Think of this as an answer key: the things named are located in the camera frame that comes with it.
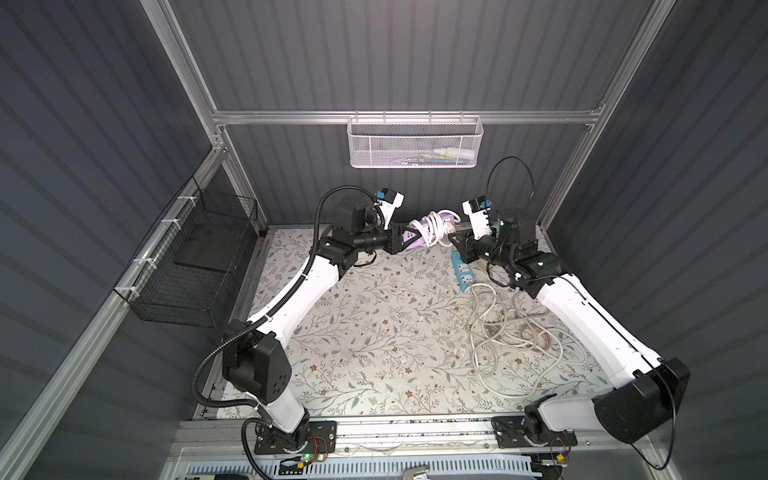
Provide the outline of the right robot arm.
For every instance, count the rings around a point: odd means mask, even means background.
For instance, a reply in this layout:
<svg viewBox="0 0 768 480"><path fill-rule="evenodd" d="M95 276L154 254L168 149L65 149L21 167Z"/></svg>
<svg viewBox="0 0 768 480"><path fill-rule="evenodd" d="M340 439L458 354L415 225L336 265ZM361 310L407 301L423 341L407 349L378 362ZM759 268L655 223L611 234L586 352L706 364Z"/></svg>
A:
<svg viewBox="0 0 768 480"><path fill-rule="evenodd" d="M621 325L570 273L560 258L538 248L534 221L520 209L489 218L485 197L462 205L471 227L449 240L465 263L485 261L504 270L499 285L526 292L559 318L607 375L610 390L593 397L544 396L526 406L522 429L533 445L562 432L605 431L633 444L666 422L675 423L690 371L663 359Z"/></svg>

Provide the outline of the purple power strip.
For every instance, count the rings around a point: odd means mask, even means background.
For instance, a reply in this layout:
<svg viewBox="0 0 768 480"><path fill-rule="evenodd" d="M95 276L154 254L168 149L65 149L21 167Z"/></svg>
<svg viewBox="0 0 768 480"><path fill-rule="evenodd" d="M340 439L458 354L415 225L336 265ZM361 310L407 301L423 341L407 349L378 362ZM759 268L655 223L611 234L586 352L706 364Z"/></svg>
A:
<svg viewBox="0 0 768 480"><path fill-rule="evenodd" d="M414 242L407 249L436 245L450 247L446 227L458 222L460 222L460 215L451 210L431 211L420 220L412 220L408 227L414 230Z"/></svg>

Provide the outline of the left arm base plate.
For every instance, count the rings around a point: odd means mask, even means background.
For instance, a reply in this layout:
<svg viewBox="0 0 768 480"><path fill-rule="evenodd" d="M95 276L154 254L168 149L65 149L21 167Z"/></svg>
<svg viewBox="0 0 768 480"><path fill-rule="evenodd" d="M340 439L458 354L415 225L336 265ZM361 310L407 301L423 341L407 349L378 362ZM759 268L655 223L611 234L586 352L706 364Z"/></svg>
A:
<svg viewBox="0 0 768 480"><path fill-rule="evenodd" d="M257 455L333 453L336 448L337 430L338 423L335 421L310 420L300 424L293 433L258 424L254 428L256 440L253 452Z"/></svg>

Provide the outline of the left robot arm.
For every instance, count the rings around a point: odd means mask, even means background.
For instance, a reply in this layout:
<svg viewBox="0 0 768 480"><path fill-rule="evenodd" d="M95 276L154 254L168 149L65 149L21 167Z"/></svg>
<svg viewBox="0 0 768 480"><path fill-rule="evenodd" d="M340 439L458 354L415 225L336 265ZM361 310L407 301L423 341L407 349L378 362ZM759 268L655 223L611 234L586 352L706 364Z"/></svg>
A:
<svg viewBox="0 0 768 480"><path fill-rule="evenodd" d="M287 357L291 335L307 313L331 287L356 264L360 253L404 249L403 229L392 223L403 195L390 198L385 191L375 196L373 225L367 225L365 209L346 198L328 234L318 234L310 256L297 275L227 339L222 351L222 375L246 394L244 403L260 408L278 430L293 434L308 421L306 409L289 389L292 368Z"/></svg>

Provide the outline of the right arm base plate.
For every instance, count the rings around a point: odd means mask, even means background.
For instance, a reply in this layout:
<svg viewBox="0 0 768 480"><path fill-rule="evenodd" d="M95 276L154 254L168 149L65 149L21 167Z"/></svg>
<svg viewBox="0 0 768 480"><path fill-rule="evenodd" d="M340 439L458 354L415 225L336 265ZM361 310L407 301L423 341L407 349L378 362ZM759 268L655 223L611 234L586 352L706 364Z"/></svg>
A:
<svg viewBox="0 0 768 480"><path fill-rule="evenodd" d="M537 418L525 415L492 417L491 427L500 448L564 447L570 450L578 444L573 431L552 431Z"/></svg>

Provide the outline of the teal power strip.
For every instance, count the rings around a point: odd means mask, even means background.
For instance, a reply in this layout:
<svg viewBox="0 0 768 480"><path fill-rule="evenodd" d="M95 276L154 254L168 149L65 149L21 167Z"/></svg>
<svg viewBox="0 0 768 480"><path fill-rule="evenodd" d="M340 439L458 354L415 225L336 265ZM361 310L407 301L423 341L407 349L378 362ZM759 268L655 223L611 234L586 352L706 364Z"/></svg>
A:
<svg viewBox="0 0 768 480"><path fill-rule="evenodd" d="M464 293L476 282L474 272L472 268L461 259L460 253L458 251L454 251L451 254L451 263L453 266L454 274L456 276L458 288L462 293Z"/></svg>

